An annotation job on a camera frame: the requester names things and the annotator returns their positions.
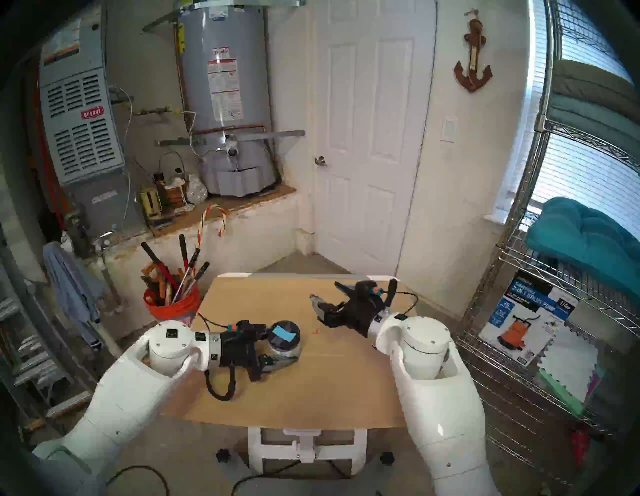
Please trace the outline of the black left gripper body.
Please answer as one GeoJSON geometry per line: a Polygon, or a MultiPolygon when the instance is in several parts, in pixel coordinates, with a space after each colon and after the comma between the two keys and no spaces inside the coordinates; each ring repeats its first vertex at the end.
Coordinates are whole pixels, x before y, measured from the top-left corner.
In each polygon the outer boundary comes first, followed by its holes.
{"type": "Polygon", "coordinates": [[[262,378],[257,358],[255,325],[258,324],[242,320],[229,324],[227,331],[219,334],[221,352],[218,366],[244,368],[251,382],[258,382],[262,378]]]}

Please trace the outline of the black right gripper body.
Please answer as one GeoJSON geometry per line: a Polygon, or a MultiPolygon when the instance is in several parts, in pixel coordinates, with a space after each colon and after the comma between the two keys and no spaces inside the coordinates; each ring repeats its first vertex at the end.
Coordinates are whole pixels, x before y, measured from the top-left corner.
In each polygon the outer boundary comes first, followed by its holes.
{"type": "Polygon", "coordinates": [[[382,298],[386,290],[376,282],[357,282],[356,296],[346,296],[343,327],[368,337],[372,323],[381,323],[388,314],[387,302],[382,298]]]}

